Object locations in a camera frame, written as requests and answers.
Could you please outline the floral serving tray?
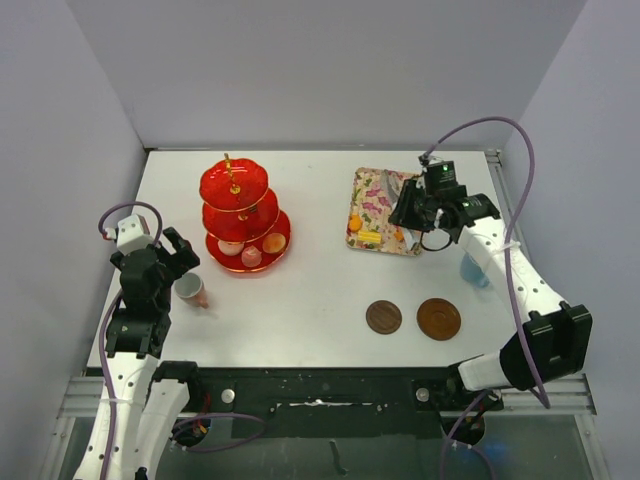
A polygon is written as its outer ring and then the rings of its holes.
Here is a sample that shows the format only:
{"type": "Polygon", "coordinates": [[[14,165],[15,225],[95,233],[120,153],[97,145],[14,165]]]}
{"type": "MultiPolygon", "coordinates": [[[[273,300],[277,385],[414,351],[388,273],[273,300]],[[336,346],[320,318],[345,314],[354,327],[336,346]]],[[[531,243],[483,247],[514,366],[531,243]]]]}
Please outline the floral serving tray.
{"type": "MultiPolygon", "coordinates": [[[[420,251],[407,251],[404,240],[398,241],[394,233],[399,230],[389,222],[391,214],[390,198],[384,191],[381,180],[382,172],[386,169],[360,167],[356,170],[349,207],[345,242],[349,248],[371,251],[376,253],[417,257],[420,251]],[[382,236],[379,245],[367,245],[357,241],[358,232],[350,232],[348,222],[351,215],[357,214],[362,219],[360,230],[376,231],[382,236]]],[[[403,182],[413,177],[413,174],[391,170],[403,182]]]]}

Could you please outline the white frosted donut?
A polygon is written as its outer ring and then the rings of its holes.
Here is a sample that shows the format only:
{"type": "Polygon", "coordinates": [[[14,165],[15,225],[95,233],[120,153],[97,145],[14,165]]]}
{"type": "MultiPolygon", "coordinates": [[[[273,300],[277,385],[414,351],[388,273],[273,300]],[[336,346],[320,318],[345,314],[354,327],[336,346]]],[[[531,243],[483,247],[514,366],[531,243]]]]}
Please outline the white frosted donut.
{"type": "Polygon", "coordinates": [[[223,240],[217,242],[219,251],[225,256],[237,256],[244,250],[244,243],[231,243],[223,240]]]}

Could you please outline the red three-tier cake stand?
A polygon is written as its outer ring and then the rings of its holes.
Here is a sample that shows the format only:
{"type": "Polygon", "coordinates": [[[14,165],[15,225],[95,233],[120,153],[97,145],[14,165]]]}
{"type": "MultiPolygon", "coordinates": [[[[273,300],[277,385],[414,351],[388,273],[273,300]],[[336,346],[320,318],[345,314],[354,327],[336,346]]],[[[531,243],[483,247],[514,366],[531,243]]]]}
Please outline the red three-tier cake stand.
{"type": "Polygon", "coordinates": [[[205,246],[209,255],[222,268],[238,274],[263,271],[282,258],[291,242],[291,222],[282,210],[278,197],[269,184],[267,170],[250,158],[232,157],[223,159],[208,168],[199,182],[202,200],[201,218],[206,231],[205,246]],[[260,203],[257,218],[248,218],[246,210],[260,203]],[[286,248],[270,255],[263,251],[264,237],[270,233],[282,233],[287,239],[286,248]],[[244,243],[257,247],[262,253],[261,263],[252,269],[237,256],[223,255],[217,242],[244,243]]]}

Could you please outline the brown bread roll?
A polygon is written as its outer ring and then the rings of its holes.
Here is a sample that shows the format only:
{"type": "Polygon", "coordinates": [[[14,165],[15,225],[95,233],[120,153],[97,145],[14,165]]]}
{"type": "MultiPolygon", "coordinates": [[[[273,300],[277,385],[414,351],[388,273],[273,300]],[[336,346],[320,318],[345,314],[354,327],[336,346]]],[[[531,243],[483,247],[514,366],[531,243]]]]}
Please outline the brown bread roll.
{"type": "Polygon", "coordinates": [[[282,233],[270,233],[264,237],[262,249],[265,253],[276,255],[287,245],[287,239],[282,233]]]}

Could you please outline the brown saucer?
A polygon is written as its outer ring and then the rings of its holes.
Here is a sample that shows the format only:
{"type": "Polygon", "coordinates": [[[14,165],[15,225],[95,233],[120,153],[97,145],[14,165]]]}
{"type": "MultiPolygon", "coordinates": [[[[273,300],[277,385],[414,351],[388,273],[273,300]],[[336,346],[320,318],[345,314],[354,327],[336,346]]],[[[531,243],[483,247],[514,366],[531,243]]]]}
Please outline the brown saucer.
{"type": "Polygon", "coordinates": [[[452,339],[462,324],[457,308],[442,298],[425,300],[417,310],[416,320],[422,333],[436,341],[452,339]]]}

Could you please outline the metal tongs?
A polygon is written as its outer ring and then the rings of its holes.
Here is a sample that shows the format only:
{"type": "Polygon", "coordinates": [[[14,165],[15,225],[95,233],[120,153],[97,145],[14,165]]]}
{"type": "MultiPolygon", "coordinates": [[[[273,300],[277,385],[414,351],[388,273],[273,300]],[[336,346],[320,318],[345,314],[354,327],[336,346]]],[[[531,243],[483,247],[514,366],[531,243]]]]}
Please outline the metal tongs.
{"type": "Polygon", "coordinates": [[[416,233],[401,224],[401,193],[403,187],[403,179],[397,177],[391,170],[384,170],[381,175],[384,191],[390,198],[391,202],[391,223],[395,225],[403,236],[407,251],[418,252],[421,250],[419,238],[416,233]]]}

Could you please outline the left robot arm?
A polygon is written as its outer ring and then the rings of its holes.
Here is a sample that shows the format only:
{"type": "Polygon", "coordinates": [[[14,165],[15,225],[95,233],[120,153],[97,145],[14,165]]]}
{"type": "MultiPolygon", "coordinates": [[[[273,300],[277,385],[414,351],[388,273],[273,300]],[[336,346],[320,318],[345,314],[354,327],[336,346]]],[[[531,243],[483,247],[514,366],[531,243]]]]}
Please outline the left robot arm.
{"type": "Polygon", "coordinates": [[[160,360],[171,326],[171,288],[200,264],[174,228],[163,234],[171,251],[153,242],[111,258],[120,291],[101,335],[104,387],[77,479],[154,478],[177,415],[202,402],[196,363],[160,360]]]}

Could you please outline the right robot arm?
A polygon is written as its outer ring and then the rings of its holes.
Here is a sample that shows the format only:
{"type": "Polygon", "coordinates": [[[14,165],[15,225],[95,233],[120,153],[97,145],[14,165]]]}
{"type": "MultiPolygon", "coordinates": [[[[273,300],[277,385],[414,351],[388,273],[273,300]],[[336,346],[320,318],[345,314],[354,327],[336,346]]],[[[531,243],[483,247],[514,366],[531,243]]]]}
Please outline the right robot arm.
{"type": "Polygon", "coordinates": [[[481,390],[526,391],[583,368],[590,312],[567,303],[542,279],[489,197],[470,195],[457,181],[453,162],[427,165],[404,180],[389,221],[416,232],[445,232],[475,261],[514,316],[516,332],[498,352],[457,365],[458,376],[445,384],[452,406],[469,408],[481,390]]]}

